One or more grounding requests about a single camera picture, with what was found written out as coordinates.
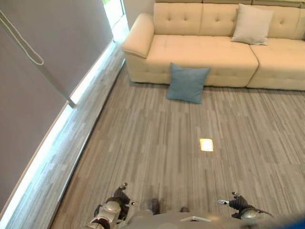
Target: doorway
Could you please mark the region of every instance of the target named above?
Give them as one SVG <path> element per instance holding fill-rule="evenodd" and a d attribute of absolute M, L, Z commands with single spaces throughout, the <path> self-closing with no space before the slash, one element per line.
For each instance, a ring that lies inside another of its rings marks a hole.
<path fill-rule="evenodd" d="M 123 0 L 102 0 L 115 42 L 123 42 L 129 33 Z"/>

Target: wall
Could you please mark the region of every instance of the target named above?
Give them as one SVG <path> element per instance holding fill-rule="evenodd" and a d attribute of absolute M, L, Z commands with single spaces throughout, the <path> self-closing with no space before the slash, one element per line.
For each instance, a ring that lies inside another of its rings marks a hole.
<path fill-rule="evenodd" d="M 129 29 L 131 29 L 140 13 L 147 12 L 153 14 L 154 3 L 155 0 L 124 0 Z"/>

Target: blind cord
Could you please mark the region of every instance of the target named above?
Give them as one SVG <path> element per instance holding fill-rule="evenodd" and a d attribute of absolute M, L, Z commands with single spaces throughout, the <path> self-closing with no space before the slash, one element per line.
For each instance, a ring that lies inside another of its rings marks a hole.
<path fill-rule="evenodd" d="M 41 56 L 39 56 L 39 54 L 37 52 L 35 52 L 35 50 L 29 45 L 29 43 L 21 36 L 21 34 L 19 33 L 19 31 L 16 29 L 16 27 L 11 23 L 11 21 L 5 16 L 5 14 L 0 10 L 0 14 L 2 15 L 2 17 L 10 24 L 10 26 L 16 31 L 16 33 L 18 34 L 18 36 L 21 38 L 21 40 L 26 43 L 26 45 L 30 48 L 30 50 L 38 57 L 39 62 L 37 62 L 36 60 L 34 60 L 31 55 L 28 53 L 28 51 L 26 50 L 26 48 L 21 44 L 21 42 L 19 41 L 19 39 L 15 36 L 15 34 L 13 33 L 13 31 L 10 29 L 10 27 L 7 25 L 7 23 L 0 17 L 0 20 L 2 21 L 2 23 L 4 24 L 4 26 L 8 29 L 8 31 L 11 33 L 11 35 L 14 37 L 14 39 L 16 40 L 16 42 L 19 44 L 19 46 L 23 49 L 23 51 L 26 53 L 26 55 L 28 56 L 28 58 L 35 63 L 36 65 L 43 65 L 44 64 L 44 60 L 42 59 Z"/>

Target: sofa armrest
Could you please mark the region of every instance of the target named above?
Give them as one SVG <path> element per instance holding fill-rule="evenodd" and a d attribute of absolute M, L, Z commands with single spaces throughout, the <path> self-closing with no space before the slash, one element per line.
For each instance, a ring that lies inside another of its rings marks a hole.
<path fill-rule="evenodd" d="M 141 13 L 122 45 L 122 50 L 146 58 L 154 36 L 153 16 Z"/>

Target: throw pillow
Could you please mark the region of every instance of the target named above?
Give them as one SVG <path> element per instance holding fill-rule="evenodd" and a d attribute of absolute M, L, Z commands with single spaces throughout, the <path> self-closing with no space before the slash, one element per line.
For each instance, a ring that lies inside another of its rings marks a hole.
<path fill-rule="evenodd" d="M 267 45 L 272 16 L 272 10 L 238 4 L 236 28 L 231 41 Z"/>
<path fill-rule="evenodd" d="M 171 84 L 167 98 L 200 104 L 203 83 L 209 71 L 209 68 L 181 68 L 171 63 Z"/>

